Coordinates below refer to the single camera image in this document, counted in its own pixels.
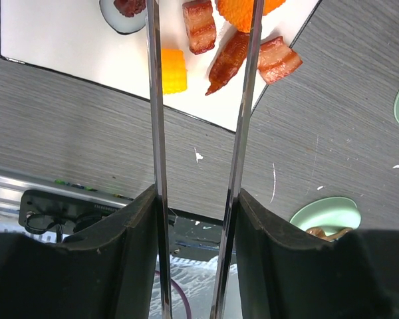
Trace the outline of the white square plate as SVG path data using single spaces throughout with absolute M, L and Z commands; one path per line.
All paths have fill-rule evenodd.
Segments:
M 181 1 L 161 1 L 160 36 L 165 49 L 184 52 L 187 90 L 163 97 L 166 107 L 235 131 L 245 71 L 206 96 L 215 57 L 234 28 L 213 13 L 215 47 L 195 55 L 189 49 Z M 97 83 L 148 100 L 147 28 L 121 35 L 100 12 L 99 1 L 0 1 L 0 56 Z

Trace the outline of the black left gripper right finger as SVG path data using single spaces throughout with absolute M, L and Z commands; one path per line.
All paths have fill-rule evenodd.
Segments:
M 324 241 L 242 191 L 235 250 L 244 318 L 399 318 L 399 231 Z

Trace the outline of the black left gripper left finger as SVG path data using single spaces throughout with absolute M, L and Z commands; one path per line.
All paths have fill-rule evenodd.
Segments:
M 89 230 L 59 244 L 0 233 L 0 318 L 147 318 L 157 239 Z

